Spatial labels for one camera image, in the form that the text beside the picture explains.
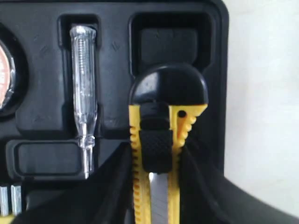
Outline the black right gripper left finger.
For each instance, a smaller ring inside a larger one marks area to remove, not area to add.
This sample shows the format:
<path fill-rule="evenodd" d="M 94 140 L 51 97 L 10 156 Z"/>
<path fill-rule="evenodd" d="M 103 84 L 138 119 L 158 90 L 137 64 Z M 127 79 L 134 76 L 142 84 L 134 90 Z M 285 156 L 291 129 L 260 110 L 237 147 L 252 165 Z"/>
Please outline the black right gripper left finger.
<path fill-rule="evenodd" d="M 132 154 L 121 143 L 78 186 L 17 215 L 14 224 L 123 224 L 132 200 Z"/>

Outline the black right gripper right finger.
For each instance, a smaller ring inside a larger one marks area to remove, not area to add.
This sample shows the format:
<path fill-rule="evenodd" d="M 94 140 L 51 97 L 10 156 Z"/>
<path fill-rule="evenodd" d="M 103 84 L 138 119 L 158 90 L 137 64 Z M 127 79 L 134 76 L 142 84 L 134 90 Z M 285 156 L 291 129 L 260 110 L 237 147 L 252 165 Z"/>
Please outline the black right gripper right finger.
<path fill-rule="evenodd" d="M 182 224 L 297 224 L 299 219 L 237 187 L 213 163 L 211 150 L 188 140 L 180 162 Z"/>

